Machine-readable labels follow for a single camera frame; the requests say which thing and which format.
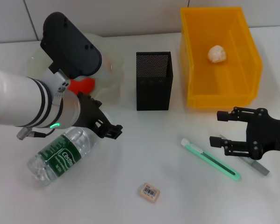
red plastic piece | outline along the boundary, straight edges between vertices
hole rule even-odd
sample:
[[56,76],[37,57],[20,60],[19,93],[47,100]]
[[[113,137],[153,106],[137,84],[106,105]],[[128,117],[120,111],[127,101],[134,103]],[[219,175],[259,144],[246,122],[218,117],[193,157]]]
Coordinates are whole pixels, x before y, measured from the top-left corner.
[[95,79],[85,78],[82,81],[70,80],[70,86],[68,90],[74,92],[76,95],[78,92],[82,92],[84,94],[89,94],[95,87]]

yellow storage bin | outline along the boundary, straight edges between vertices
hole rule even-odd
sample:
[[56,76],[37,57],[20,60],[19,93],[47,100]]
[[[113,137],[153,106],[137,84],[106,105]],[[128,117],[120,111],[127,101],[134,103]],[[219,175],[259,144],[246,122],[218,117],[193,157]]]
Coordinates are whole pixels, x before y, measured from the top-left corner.
[[[187,105],[245,106],[257,96],[262,62],[240,7],[181,9],[180,58]],[[208,51],[222,46],[227,60],[211,63]]]

pen holder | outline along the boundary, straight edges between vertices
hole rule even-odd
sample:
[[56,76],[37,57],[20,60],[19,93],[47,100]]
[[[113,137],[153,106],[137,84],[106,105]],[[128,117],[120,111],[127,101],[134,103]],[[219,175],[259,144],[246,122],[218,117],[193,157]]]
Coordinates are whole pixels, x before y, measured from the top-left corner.
[[170,52],[137,52],[136,110],[168,110],[172,81]]

plastic bottle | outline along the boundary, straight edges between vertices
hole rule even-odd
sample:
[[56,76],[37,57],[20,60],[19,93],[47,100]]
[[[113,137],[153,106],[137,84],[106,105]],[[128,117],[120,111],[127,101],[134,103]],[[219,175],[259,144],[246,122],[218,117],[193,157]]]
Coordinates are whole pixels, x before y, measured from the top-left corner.
[[34,177],[47,186],[86,156],[97,141],[97,135],[88,128],[68,129],[32,157],[27,166]]

barcode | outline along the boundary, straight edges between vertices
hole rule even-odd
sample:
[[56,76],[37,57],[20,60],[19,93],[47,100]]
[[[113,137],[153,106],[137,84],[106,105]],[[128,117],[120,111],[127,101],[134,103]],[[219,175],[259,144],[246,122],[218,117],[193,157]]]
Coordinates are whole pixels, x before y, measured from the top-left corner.
[[154,197],[154,196],[156,195],[156,193],[157,193],[156,190],[152,190],[152,189],[149,188],[149,187],[146,187],[146,188],[143,190],[143,192],[144,192],[145,194],[147,194],[148,196],[152,196],[152,197]]

